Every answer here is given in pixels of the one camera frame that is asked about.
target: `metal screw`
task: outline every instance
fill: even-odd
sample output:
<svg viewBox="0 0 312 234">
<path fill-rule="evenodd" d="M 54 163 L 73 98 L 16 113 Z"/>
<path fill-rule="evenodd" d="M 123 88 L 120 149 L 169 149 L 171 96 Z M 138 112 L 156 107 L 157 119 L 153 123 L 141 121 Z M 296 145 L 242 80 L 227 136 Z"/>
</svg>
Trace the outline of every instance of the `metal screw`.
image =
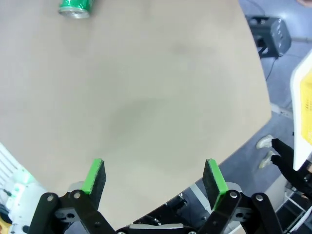
<svg viewBox="0 0 312 234">
<path fill-rule="evenodd" d="M 100 225 L 101 225 L 100 222 L 95 222 L 95 223 L 94 223 L 94 226 L 95 226 L 96 228 L 100 227 Z"/>
<path fill-rule="evenodd" d="M 53 198 L 54 198 L 53 195 L 50 195 L 50 196 L 48 196 L 47 200 L 48 200 L 48 201 L 52 201 Z"/>
<path fill-rule="evenodd" d="M 263 200 L 263 197 L 261 195 L 256 195 L 255 198 L 258 200 L 258 201 L 262 201 Z"/>
<path fill-rule="evenodd" d="M 80 197 L 80 193 L 79 192 L 74 194 L 74 198 L 78 199 L 79 197 Z"/>
<path fill-rule="evenodd" d="M 235 192 L 230 192 L 230 196 L 231 196 L 231 198 L 237 198 L 237 193 L 235 193 Z"/>
</svg>

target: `white object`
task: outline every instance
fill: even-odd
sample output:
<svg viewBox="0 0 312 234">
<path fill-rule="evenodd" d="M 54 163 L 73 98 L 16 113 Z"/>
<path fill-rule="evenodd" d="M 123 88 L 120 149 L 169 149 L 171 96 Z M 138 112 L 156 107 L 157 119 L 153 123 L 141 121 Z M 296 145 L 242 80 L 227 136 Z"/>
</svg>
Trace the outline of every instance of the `white object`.
<svg viewBox="0 0 312 234">
<path fill-rule="evenodd" d="M 273 139 L 273 136 L 271 135 L 267 135 L 263 138 L 261 138 L 257 145 L 256 145 L 256 148 L 257 149 L 261 149 L 261 148 L 270 148 L 272 147 L 272 139 Z"/>
<path fill-rule="evenodd" d="M 268 166 L 271 164 L 271 157 L 274 155 L 274 152 L 272 150 L 268 151 L 265 158 L 260 162 L 259 168 L 264 168 L 265 166 Z"/>
<path fill-rule="evenodd" d="M 312 69 L 312 50 L 307 56 L 297 65 L 292 73 L 291 78 L 291 95 L 292 95 L 292 111 L 294 124 L 294 160 L 293 168 L 297 171 L 302 164 L 309 157 L 312 152 L 312 145 L 310 145 L 302 137 L 302 116 L 301 116 L 301 92 L 300 83 L 303 78 Z"/>
<path fill-rule="evenodd" d="M 0 183 L 1 203 L 8 209 L 12 220 L 10 233 L 24 234 L 23 226 L 30 226 L 38 201 L 46 191 L 1 143 Z M 12 196 L 8 197 L 3 189 Z"/>
<path fill-rule="evenodd" d="M 305 42 L 305 43 L 311 43 L 312 42 L 312 38 L 305 38 L 305 37 L 293 37 L 292 41 L 296 41 L 296 42 Z"/>
</svg>

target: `black bracket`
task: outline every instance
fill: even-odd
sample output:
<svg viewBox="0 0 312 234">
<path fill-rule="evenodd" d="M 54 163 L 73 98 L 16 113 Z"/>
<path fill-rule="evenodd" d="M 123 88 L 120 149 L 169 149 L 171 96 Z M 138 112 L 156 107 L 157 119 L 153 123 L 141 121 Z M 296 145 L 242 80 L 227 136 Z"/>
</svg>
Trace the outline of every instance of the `black bracket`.
<svg viewBox="0 0 312 234">
<path fill-rule="evenodd" d="M 43 194 L 28 234 L 62 234 L 71 223 L 77 221 L 82 223 L 87 233 L 115 234 L 114 229 L 82 190 L 68 192 L 62 197 L 54 193 Z"/>
<path fill-rule="evenodd" d="M 227 191 L 198 234 L 221 234 L 230 221 L 239 221 L 247 234 L 283 233 L 271 202 L 264 193 L 250 198 L 235 190 Z"/>
</svg>

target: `black device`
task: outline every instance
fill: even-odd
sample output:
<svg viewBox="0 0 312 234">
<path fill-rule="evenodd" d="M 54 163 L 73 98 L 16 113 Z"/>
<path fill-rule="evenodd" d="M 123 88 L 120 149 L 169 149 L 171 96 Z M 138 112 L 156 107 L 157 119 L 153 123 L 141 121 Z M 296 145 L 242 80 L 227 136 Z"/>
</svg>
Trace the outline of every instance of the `black device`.
<svg viewBox="0 0 312 234">
<path fill-rule="evenodd" d="M 210 171 L 208 163 L 205 165 L 204 183 L 208 181 L 207 171 Z M 98 211 L 98 202 L 98 199 L 94 200 L 83 190 L 67 192 L 62 197 L 55 193 L 45 193 L 39 200 L 28 234 L 63 234 L 73 222 L 80 222 L 88 234 L 222 234 L 231 220 L 239 221 L 247 234 L 282 234 L 271 202 L 264 193 L 247 197 L 242 192 L 227 190 L 218 199 L 217 205 L 214 201 L 214 211 L 198 230 L 182 223 L 168 221 L 167 224 L 160 225 L 161 223 L 153 217 L 148 218 L 146 223 L 143 223 L 144 218 L 141 218 L 135 224 L 114 230 Z M 120 209 L 120 216 L 125 212 L 127 211 Z"/>
<path fill-rule="evenodd" d="M 259 49 L 260 58 L 278 58 L 288 51 L 292 39 L 283 19 L 246 16 L 246 20 Z"/>
</svg>

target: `floor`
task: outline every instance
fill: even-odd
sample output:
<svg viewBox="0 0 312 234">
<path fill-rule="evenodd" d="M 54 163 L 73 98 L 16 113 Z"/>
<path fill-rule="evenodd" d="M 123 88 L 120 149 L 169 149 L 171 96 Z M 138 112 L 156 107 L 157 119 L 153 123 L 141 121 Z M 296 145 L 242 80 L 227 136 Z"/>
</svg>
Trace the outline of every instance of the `floor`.
<svg viewBox="0 0 312 234">
<path fill-rule="evenodd" d="M 312 8 L 303 7 L 295 0 L 239 0 L 245 15 L 263 15 L 282 17 L 288 26 L 292 38 L 312 38 Z M 312 49 L 312 43 L 293 42 L 289 51 L 275 61 L 274 58 L 261 60 L 267 80 L 270 100 L 283 108 L 292 108 L 290 96 L 290 77 L 293 69 Z M 255 134 L 245 145 L 238 149 L 220 168 L 226 181 L 239 184 L 246 195 L 265 192 L 280 176 L 276 166 L 259 169 L 259 163 L 269 149 L 257 150 L 256 143 L 268 134 L 281 139 L 293 147 L 293 121 L 273 113 L 271 120 Z M 204 191 L 201 179 L 196 183 Z M 182 216 L 194 226 L 200 226 L 207 216 L 198 199 L 190 188 L 184 191 L 188 206 L 181 211 Z"/>
</svg>

